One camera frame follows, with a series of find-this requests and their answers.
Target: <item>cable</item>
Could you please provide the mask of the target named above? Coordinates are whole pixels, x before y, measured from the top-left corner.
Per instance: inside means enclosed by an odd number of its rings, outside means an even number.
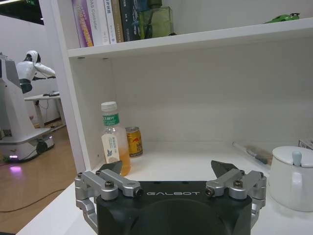
[[[1,167],[1,166],[5,166],[5,165],[11,165],[11,164],[7,164],[7,163],[5,163],[5,164],[1,164],[1,165],[0,165],[0,167]]]
[[[48,114],[48,108],[49,108],[49,100],[47,100],[47,107],[43,107],[40,105],[40,103],[38,103],[39,107],[45,109],[45,123],[47,122],[47,114]]]
[[[33,151],[31,151],[26,157],[22,158],[22,159],[19,159],[19,161],[25,159],[25,158],[28,158],[33,152],[35,152],[37,150],[37,148],[35,148]]]
[[[19,210],[21,210],[21,209],[24,209],[24,208],[26,208],[26,207],[29,207],[29,206],[31,206],[31,205],[33,205],[33,204],[35,204],[35,203],[37,203],[37,202],[39,202],[39,201],[45,199],[46,197],[50,196],[51,194],[54,194],[54,193],[56,193],[56,192],[63,191],[63,190],[65,190],[65,188],[59,189],[59,190],[55,190],[55,191],[49,193],[48,195],[46,195],[46,196],[44,196],[44,197],[38,199],[38,200],[35,201],[35,202],[30,203],[30,204],[28,204],[28,205],[26,205],[26,206],[24,206],[24,207],[17,208],[17,209],[14,209],[14,210],[10,210],[10,211],[0,211],[0,213],[9,213],[9,212],[19,211]]]

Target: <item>green toy car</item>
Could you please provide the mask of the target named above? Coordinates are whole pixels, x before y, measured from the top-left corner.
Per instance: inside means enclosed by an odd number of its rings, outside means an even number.
[[[277,16],[273,20],[265,22],[265,23],[268,24],[268,23],[276,23],[276,22],[282,22],[282,21],[298,20],[298,19],[300,19],[299,15],[300,15],[300,13],[291,13],[290,15],[281,15],[281,16]]]

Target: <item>white table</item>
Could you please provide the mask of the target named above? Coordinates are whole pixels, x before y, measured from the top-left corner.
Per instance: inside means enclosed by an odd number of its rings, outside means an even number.
[[[268,169],[245,156],[230,143],[145,142],[144,155],[132,159],[127,176],[144,181],[196,181],[215,179],[209,162],[217,160],[235,164],[246,173]],[[252,235],[311,234],[313,213],[297,212],[276,203],[267,193],[266,206],[252,228]],[[75,206],[75,187],[71,184],[53,202],[30,221],[18,235],[96,235]]]
[[[30,97],[24,98],[25,101],[33,101],[34,107],[35,107],[35,111],[36,111],[36,115],[37,115],[37,119],[38,119],[38,123],[39,123],[39,126],[41,128],[45,127],[45,122],[44,122],[43,115],[41,113],[40,107],[39,107],[39,105],[36,105],[36,102],[40,101],[40,100],[49,100],[49,99],[55,100],[57,109],[58,109],[58,111],[60,113],[61,120],[62,120],[62,125],[57,126],[57,127],[55,127],[53,129],[53,131],[55,131],[55,130],[60,129],[61,127],[64,127],[66,125],[60,95],[57,95],[57,96],[44,96],[43,94],[40,94],[40,95],[34,95],[34,96],[30,96]]]

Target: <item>small box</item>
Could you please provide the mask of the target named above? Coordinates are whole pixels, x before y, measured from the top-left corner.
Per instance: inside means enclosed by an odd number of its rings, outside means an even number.
[[[302,148],[307,148],[307,149],[313,150],[313,140],[299,139],[298,146],[302,147]]]

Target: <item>bottle label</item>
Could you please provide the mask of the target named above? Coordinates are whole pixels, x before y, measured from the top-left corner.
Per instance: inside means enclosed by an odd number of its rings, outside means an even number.
[[[103,124],[105,126],[114,126],[114,125],[119,124],[118,114],[103,116]]]
[[[107,163],[114,163],[119,161],[117,138],[113,134],[104,134],[101,137],[104,155]]]

